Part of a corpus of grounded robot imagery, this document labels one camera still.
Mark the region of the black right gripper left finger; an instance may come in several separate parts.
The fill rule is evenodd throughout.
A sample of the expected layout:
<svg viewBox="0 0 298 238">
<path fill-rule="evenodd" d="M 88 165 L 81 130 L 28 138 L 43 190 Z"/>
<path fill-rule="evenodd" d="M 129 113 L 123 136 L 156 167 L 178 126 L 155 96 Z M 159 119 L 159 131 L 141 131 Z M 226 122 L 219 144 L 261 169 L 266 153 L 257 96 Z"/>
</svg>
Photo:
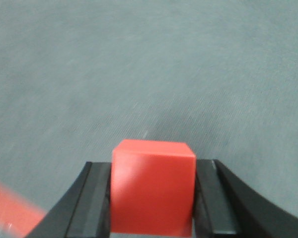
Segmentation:
<svg viewBox="0 0 298 238">
<path fill-rule="evenodd" d="M 87 162 L 29 238 L 108 238 L 111 163 Z"/>
</svg>

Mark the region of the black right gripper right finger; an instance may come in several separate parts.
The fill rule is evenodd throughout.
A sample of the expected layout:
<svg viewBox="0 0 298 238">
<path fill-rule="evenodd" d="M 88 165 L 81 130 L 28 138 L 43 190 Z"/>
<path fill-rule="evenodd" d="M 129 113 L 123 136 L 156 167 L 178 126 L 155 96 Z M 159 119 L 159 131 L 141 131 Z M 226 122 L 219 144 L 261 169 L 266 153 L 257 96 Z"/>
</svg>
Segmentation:
<svg viewBox="0 0 298 238">
<path fill-rule="evenodd" d="M 298 218 L 249 187 L 219 160 L 197 160 L 198 238 L 298 238 Z"/>
</svg>

